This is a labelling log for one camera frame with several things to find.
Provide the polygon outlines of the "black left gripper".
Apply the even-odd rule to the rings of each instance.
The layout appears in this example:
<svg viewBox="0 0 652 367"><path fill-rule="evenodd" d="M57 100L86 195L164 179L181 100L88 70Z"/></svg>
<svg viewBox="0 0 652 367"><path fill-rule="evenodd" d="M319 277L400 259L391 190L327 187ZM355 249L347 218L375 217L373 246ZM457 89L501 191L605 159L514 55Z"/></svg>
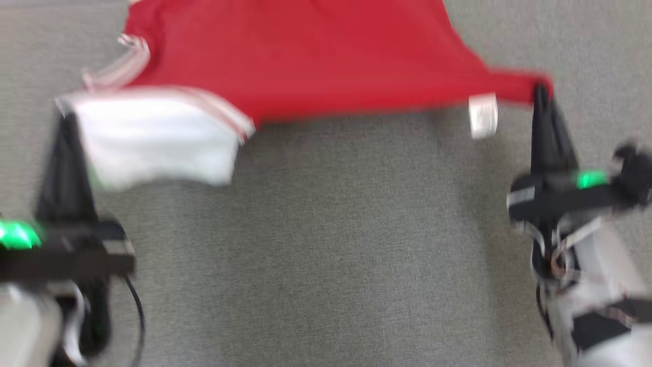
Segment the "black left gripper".
<svg viewBox="0 0 652 367"><path fill-rule="evenodd" d="M36 219L42 222L65 219L59 179L65 121L59 114L47 151L36 200ZM72 153L70 218L79 222L0 219L0 282L86 281L135 272L135 248L121 224L114 219L98 221L77 116L68 114L67 124Z"/></svg>

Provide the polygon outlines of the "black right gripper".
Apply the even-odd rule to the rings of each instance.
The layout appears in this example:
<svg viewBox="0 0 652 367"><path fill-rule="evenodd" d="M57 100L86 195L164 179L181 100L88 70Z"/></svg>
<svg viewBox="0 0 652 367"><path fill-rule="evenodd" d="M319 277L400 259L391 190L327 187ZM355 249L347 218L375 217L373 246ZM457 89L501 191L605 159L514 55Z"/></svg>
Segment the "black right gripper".
<svg viewBox="0 0 652 367"><path fill-rule="evenodd" d="M578 170L563 112L544 84L533 89L530 163L530 174L516 176L507 194L512 222L553 222L571 212L620 206L620 193L606 172Z"/></svg>

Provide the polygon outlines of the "red basketball jersey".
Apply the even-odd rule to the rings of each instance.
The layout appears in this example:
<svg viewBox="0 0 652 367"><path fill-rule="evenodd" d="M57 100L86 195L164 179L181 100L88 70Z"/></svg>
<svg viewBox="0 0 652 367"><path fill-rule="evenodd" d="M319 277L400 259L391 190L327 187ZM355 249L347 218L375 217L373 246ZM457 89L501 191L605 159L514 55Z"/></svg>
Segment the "red basketball jersey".
<svg viewBox="0 0 652 367"><path fill-rule="evenodd" d="M130 0L128 51L57 105L105 190L156 179L230 183L266 122L498 99L532 103L544 75L487 66L443 0Z"/></svg>

